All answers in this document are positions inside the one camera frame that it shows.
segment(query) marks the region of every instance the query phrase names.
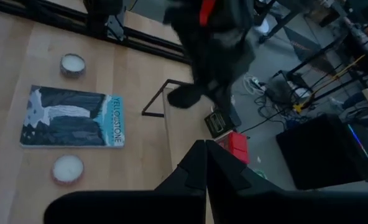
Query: book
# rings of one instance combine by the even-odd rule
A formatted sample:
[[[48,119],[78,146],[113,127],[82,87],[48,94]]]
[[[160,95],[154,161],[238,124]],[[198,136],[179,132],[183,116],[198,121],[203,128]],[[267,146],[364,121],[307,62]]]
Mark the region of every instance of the book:
[[[119,96],[32,86],[20,143],[24,147],[123,147]]]

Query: black frame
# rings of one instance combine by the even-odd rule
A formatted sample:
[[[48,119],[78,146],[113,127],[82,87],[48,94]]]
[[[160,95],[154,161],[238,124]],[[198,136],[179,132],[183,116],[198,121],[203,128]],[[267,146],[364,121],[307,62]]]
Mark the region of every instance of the black frame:
[[[276,1],[277,0],[271,0],[268,3],[266,8],[264,9],[265,11],[263,12],[263,16],[261,17],[262,19],[265,18],[265,16],[272,9],[272,6],[274,5]],[[274,36],[280,29],[282,29],[286,24],[288,24],[294,17],[296,17],[299,13],[301,13],[300,8],[289,9],[289,10],[290,12],[284,18],[281,18],[279,20],[277,19],[277,25],[275,25],[267,35],[262,35],[259,38],[259,44],[264,44],[267,40],[269,40],[272,36]]]
[[[142,111],[141,111],[142,116],[151,116],[151,117],[155,117],[155,118],[164,118],[165,117],[165,115],[161,114],[161,113],[147,112],[147,109],[158,98],[158,96],[163,92],[163,89],[165,89],[168,84],[187,85],[189,83],[181,82],[181,81],[177,81],[177,80],[172,80],[172,79],[166,80],[165,83],[159,88],[158,92],[154,95],[154,97],[152,97],[152,99],[147,103],[147,106],[145,106],[145,108],[142,109]]]
[[[187,65],[190,64],[189,58],[184,55],[183,47],[173,42],[169,42],[158,37],[153,37],[151,35],[139,32],[128,27],[124,27],[125,38],[122,41],[115,40],[109,38],[106,33],[100,35],[89,31],[86,27],[86,22],[88,20],[88,15],[86,13],[79,12],[74,9],[70,9],[46,0],[37,0],[42,7],[44,7],[51,13],[54,13],[57,16],[62,16],[62,19],[63,17],[67,18],[67,23],[57,22],[41,16],[36,16],[36,14],[28,11],[25,6],[22,5],[19,1],[13,1],[17,4],[10,4],[8,2],[0,1],[0,11],[12,14],[14,16],[23,17],[25,19],[30,19],[32,21],[39,22],[48,26],[53,26],[70,32],[75,32],[77,34],[86,35],[88,37],[93,37],[95,39],[118,44],[124,47],[130,47],[135,50],[140,50],[148,54],[164,57],[176,62],[181,62]],[[160,47],[169,49],[169,51],[161,49],[160,47],[154,47],[152,45],[144,44],[144,42],[158,45]]]
[[[306,58],[302,63],[300,63],[299,65],[297,65],[295,68],[293,68],[292,70],[290,70],[287,74],[293,74],[295,72],[297,72],[299,69],[301,69],[302,67],[304,67],[305,65],[307,65],[308,63],[310,63],[312,60],[318,58],[319,56],[325,54],[329,49],[332,49],[333,47],[335,47],[336,45],[338,45],[339,43],[341,43],[342,41],[344,40],[344,38],[338,38],[336,40],[334,40],[333,42],[331,42],[330,44],[328,44],[326,47],[324,47],[323,49],[321,49],[320,51],[318,51],[317,53],[315,53],[314,55]],[[368,73],[365,73],[363,75],[358,75],[357,73],[355,72],[352,72],[350,70],[347,71],[348,73],[351,74],[351,80],[345,82],[345,83],[342,83],[340,85],[338,85],[337,87],[319,95],[319,96],[316,96],[314,99],[313,99],[313,102],[315,101],[318,101],[332,93],[334,93],[335,91],[338,91],[340,90],[341,88],[344,88],[345,86],[348,86],[356,81],[360,81],[360,83],[362,84],[362,86],[364,88],[368,88],[368,86],[366,85],[365,81],[363,80],[364,77],[368,76]],[[278,75],[280,75],[280,71],[278,71],[272,78],[274,77],[277,77]]]

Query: concrete floor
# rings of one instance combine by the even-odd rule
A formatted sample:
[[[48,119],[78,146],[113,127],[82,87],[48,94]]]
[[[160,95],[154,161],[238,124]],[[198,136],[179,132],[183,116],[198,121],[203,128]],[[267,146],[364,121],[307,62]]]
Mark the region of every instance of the concrete floor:
[[[164,0],[139,0],[132,11],[161,22],[165,9],[164,4]],[[268,16],[267,20],[270,27],[276,25],[276,21],[272,16]],[[313,29],[316,38],[302,15],[294,18],[288,24],[288,27],[310,40],[319,43],[322,47],[328,45],[334,40],[333,35],[328,28],[321,28],[311,21],[309,21],[309,25]],[[295,55],[293,47],[289,44],[289,40],[284,30],[280,30],[276,36],[278,38],[273,37],[266,44],[259,45],[257,43],[258,35],[255,32],[252,31],[248,35],[249,42],[253,45],[256,54],[256,59],[249,67],[249,73],[257,77],[262,82],[266,82],[277,71],[291,70],[300,63],[299,59]],[[333,67],[339,65],[341,62],[334,52],[328,53],[327,57]],[[304,67],[299,72],[307,72],[309,69],[309,67]],[[321,78],[321,74],[311,71],[303,78],[307,83],[312,84]],[[349,75],[345,75],[341,78],[341,81],[345,82],[349,79]],[[338,85],[340,85],[340,82],[332,83],[324,90],[328,91]],[[349,95],[360,90],[360,86],[355,83],[345,87],[345,89],[333,93],[331,96],[344,101]],[[235,107],[242,119],[242,126],[238,128],[239,131],[245,130],[246,128],[264,121],[265,118],[260,117],[257,113],[259,106],[254,104],[254,99],[257,96],[247,94],[241,78],[233,85],[232,92],[235,99]],[[308,115],[316,115],[318,112],[333,112],[329,105],[328,97],[323,98],[318,103],[319,105],[317,109],[310,112]],[[246,134],[251,137],[248,140],[251,160],[249,167],[252,169],[262,170],[266,174],[267,178],[277,186],[285,190],[295,190],[292,177],[288,171],[277,142],[275,141],[275,135],[282,131],[282,124],[266,122],[263,125],[246,132]],[[356,182],[352,184],[327,187],[320,190],[368,192],[368,183]]]

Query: black metal rod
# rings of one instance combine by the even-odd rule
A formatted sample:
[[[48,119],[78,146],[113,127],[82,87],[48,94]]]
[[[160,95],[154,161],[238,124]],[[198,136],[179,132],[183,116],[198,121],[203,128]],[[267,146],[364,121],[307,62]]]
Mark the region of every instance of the black metal rod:
[[[144,109],[141,111],[141,115],[146,116],[147,109],[151,106],[151,104],[158,98],[158,96],[163,92],[163,89],[167,86],[168,80],[165,81],[165,83],[159,88],[158,92],[152,97],[152,99],[148,102],[147,106],[145,106]]]
[[[327,50],[329,50],[330,48],[334,47],[338,41],[341,39],[336,39],[333,42],[331,42],[330,44],[328,44],[326,47],[324,47],[323,49],[321,49],[319,52],[315,53],[314,55],[306,58],[302,63],[300,63],[299,65],[297,65],[294,69],[290,70],[288,72],[288,74],[293,74],[295,72],[297,72],[297,70],[301,69],[302,67],[304,67],[306,64],[310,63],[312,60],[320,57],[321,55],[325,54]]]
[[[142,116],[153,116],[153,117],[158,117],[158,118],[164,118],[165,117],[163,114],[160,114],[160,113],[150,113],[150,112],[146,112],[146,111],[151,106],[151,104],[158,98],[158,96],[163,92],[163,90],[166,88],[166,86],[168,84],[186,85],[186,84],[189,84],[189,83],[181,82],[181,81],[177,81],[177,80],[172,80],[172,79],[166,80],[165,83],[159,88],[159,90],[155,94],[155,96],[152,97],[152,99],[148,102],[147,106],[145,106],[145,108],[141,111]]]
[[[165,47],[167,49],[175,50],[177,52],[180,52],[181,54],[184,54],[183,46],[179,44],[175,44],[173,42],[169,42],[161,38],[154,37],[149,34],[145,34],[143,32],[139,32],[137,30],[134,30],[128,27],[124,28],[124,33],[125,35],[129,37],[133,37],[139,40],[144,40],[144,41],[147,41],[148,43],[155,44],[161,47]]]
[[[161,113],[151,113],[151,112],[143,112],[141,113],[142,116],[151,116],[154,118],[164,118],[165,115]]]
[[[300,11],[298,9],[292,10],[287,14],[283,19],[277,20],[278,24],[271,29],[271,31],[267,34],[267,38],[271,38],[275,35],[280,29],[282,29],[286,24],[288,24],[294,17],[296,17]]]
[[[79,19],[79,18],[83,18],[83,16],[86,15],[86,14],[83,14],[81,12],[78,12],[78,11],[75,11],[75,10],[72,10],[72,9],[68,9],[66,7],[59,6],[59,5],[44,1],[44,0],[41,0],[40,2],[42,2],[43,5],[47,6],[47,9],[52,11],[52,12],[57,12],[58,11],[60,13],[62,11],[65,11],[64,15],[66,15],[66,17],[69,17],[69,18],[74,19],[75,17],[77,17]],[[30,12],[28,12],[26,10],[26,8],[16,6],[14,4],[9,4],[9,3],[6,3],[6,2],[0,1],[0,11],[8,13],[8,14],[12,14],[14,16],[19,16],[19,17],[23,17],[23,18],[26,18],[26,19],[30,19],[32,21],[39,22],[39,23],[42,23],[42,24],[46,24],[48,26],[57,27],[57,28],[60,28],[60,29],[63,29],[63,30],[67,30],[67,31],[70,31],[70,32],[75,32],[75,33],[81,34],[81,35],[86,35],[88,37],[93,37],[95,39],[107,41],[107,42],[110,42],[110,43],[113,43],[113,44],[118,44],[118,45],[122,45],[122,46],[129,47],[129,48],[132,48],[132,49],[140,50],[140,51],[146,52],[148,54],[164,57],[164,58],[167,58],[167,59],[170,59],[170,60],[174,60],[176,62],[185,63],[187,65],[190,64],[190,60],[188,58],[184,57],[184,56],[181,56],[181,55],[178,55],[178,54],[173,54],[171,52],[167,52],[167,51],[162,50],[160,48],[145,45],[145,44],[142,44],[140,42],[136,42],[134,40],[126,39],[126,40],[120,41],[120,40],[115,40],[115,39],[109,38],[109,37],[107,37],[107,35],[95,34],[95,33],[90,32],[86,28],[86,26],[81,26],[81,25],[75,24],[73,22],[64,23],[64,22],[58,22],[58,21],[50,20],[50,19],[47,19],[46,17],[42,17],[42,16],[34,16]],[[150,37],[150,36],[147,35],[147,34],[143,34],[143,35],[144,36],[143,36],[142,40],[147,42],[147,38]]]
[[[55,4],[53,2],[47,0],[36,0],[41,6],[45,9],[49,10],[52,13],[65,16],[70,19],[74,19],[80,22],[86,22],[87,14],[84,12],[76,11],[74,9],[70,9],[68,7],[61,6],[59,4]]]
[[[134,40],[126,39],[126,40],[123,40],[120,43],[117,43],[117,42],[114,41],[114,39],[110,39],[110,38],[108,38],[108,39],[109,40],[106,40],[106,41],[112,42],[112,43],[115,43],[115,44],[119,44],[119,45],[123,45],[125,47],[130,47],[130,48],[135,49],[135,50],[140,50],[140,51],[148,53],[148,54],[164,57],[164,58],[174,60],[176,62],[181,62],[181,63],[187,64],[187,65],[189,65],[191,63],[190,60],[186,57],[183,57],[183,56],[177,55],[177,54],[173,54],[173,53],[164,51],[164,50],[156,48],[156,47],[148,46],[148,45],[136,42]]]
[[[364,78],[366,76],[368,76],[367,73],[359,76],[358,79],[352,78],[351,80],[349,80],[349,81],[347,81],[347,82],[345,82],[345,83],[343,83],[343,84],[341,84],[341,85],[339,85],[339,86],[337,86],[337,87],[335,87],[335,88],[333,88],[333,89],[331,89],[331,90],[329,90],[329,91],[327,91],[327,92],[325,92],[325,93],[323,93],[323,94],[321,94],[319,96],[316,96],[313,101],[320,100],[320,99],[322,99],[322,98],[324,98],[324,97],[326,97],[326,96],[328,96],[328,95],[330,95],[330,94],[332,94],[332,93],[340,90],[341,88],[344,88],[344,87],[352,84],[353,82],[359,81],[360,79],[362,79],[362,78]]]
[[[271,0],[266,6],[264,6],[263,11],[260,13],[260,15],[254,16],[254,24],[256,26],[261,26],[263,20],[267,17],[267,14],[270,12],[272,6],[274,6],[274,3],[276,1],[277,0]]]

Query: wire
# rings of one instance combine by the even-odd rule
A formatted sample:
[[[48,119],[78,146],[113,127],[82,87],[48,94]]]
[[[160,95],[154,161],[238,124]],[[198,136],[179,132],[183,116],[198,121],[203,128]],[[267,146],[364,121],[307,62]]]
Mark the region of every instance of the wire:
[[[346,121],[349,121],[349,117],[350,116],[354,116],[353,118],[351,118],[351,120],[356,121],[357,117],[363,112],[363,111],[368,111],[368,107],[363,107],[363,108],[356,108],[355,110],[352,110],[350,112],[348,112],[346,114]]]
[[[252,127],[250,127],[250,128],[247,128],[247,129],[245,129],[244,131],[241,131],[241,134],[242,134],[242,133],[245,133],[246,131],[252,130],[252,129],[254,129],[254,128],[256,128],[256,127],[258,127],[258,126],[260,126],[260,125],[262,125],[262,124],[264,124],[264,123],[266,123],[267,121],[269,121],[269,119],[271,119],[271,118],[275,117],[276,115],[278,115],[278,114],[282,113],[283,111],[284,111],[284,110],[282,110],[282,111],[278,111],[278,113],[276,113],[276,114],[274,114],[274,115],[272,115],[272,116],[269,116],[267,119],[265,119],[264,121],[260,122],[259,124],[255,125],[255,126],[252,126]]]
[[[115,19],[117,20],[117,23],[119,23],[119,26],[124,30],[124,26],[122,25],[121,21],[119,21],[116,15],[115,15]]]
[[[352,66],[354,66],[356,63],[358,63],[360,60],[362,60],[365,56],[366,56],[366,54],[361,55],[359,58],[357,58],[357,60],[355,60],[353,63],[349,64],[346,68],[344,68],[339,73],[337,73],[334,77],[332,77],[332,80],[330,82],[328,82],[327,84],[322,85],[317,90],[315,90],[311,94],[311,96],[309,96],[308,99],[304,103],[302,103],[302,105],[300,105],[300,107],[302,108],[304,106],[304,104],[309,103],[309,101],[312,99],[312,96],[315,96],[315,94],[317,92],[319,92],[320,90],[322,90],[323,88],[325,88],[326,86],[328,86],[329,84],[331,84],[332,82],[336,81],[341,76],[345,75],[347,73],[347,71],[348,71],[349,68],[351,68]]]
[[[120,38],[116,35],[116,33],[110,27],[107,27],[107,30],[112,33],[112,35],[116,38],[116,40],[120,40]]]
[[[338,69],[340,66],[342,65],[342,63],[340,63],[338,66],[336,66],[334,69],[332,69],[330,72],[328,72],[327,74],[325,74],[322,78],[320,78],[318,81],[316,81],[310,88],[313,88],[316,86],[316,84],[318,84],[320,81],[322,81],[324,78],[328,77],[329,75],[333,74],[333,72],[336,71],[336,69]]]
[[[134,9],[134,6],[136,6],[138,0],[133,0],[132,5],[130,6],[130,9],[128,11],[132,11]]]
[[[256,80],[256,77],[250,75],[250,74],[245,74],[243,79],[242,79],[242,83],[244,85],[245,90],[250,94],[250,95],[259,95],[262,96],[264,95],[264,90],[261,90],[260,88],[256,88],[254,87],[253,84],[253,80]]]
[[[320,111],[320,112],[318,112],[318,113],[316,114],[316,116],[317,116],[317,117],[322,116],[322,115],[326,115],[326,113],[325,113],[325,112]]]
[[[267,109],[267,108],[272,108],[273,110],[278,111],[278,109],[276,109],[276,108],[275,108],[275,107],[273,107],[273,106],[267,106],[267,97],[266,97],[266,96],[260,96],[260,97],[256,98],[256,99],[254,100],[254,103],[255,103],[256,105],[260,106],[260,107],[257,109],[257,112],[259,113],[259,115],[260,115],[261,117],[263,117],[263,118],[265,118],[265,119],[267,119],[267,120],[269,120],[269,121],[271,121],[271,122],[274,122],[274,123],[281,123],[281,124],[282,124],[282,126],[283,126],[283,129],[284,129],[284,130],[286,130],[286,125],[285,125],[285,123],[284,123],[284,122],[282,122],[282,121],[272,120],[271,118],[269,118],[269,117],[268,117],[268,115],[265,115],[265,114],[262,112],[262,110],[263,110],[263,109]]]
[[[341,85],[343,85],[343,82],[341,81],[341,79],[340,79],[340,78],[338,78],[338,81],[339,81],[339,83],[340,83]],[[350,95],[350,93],[348,93],[348,91],[347,91],[347,89],[346,89],[346,87],[345,87],[345,86],[343,87],[343,90],[344,90],[344,92],[347,94],[347,97],[348,97],[348,98],[350,98],[350,97],[351,97],[351,95]]]

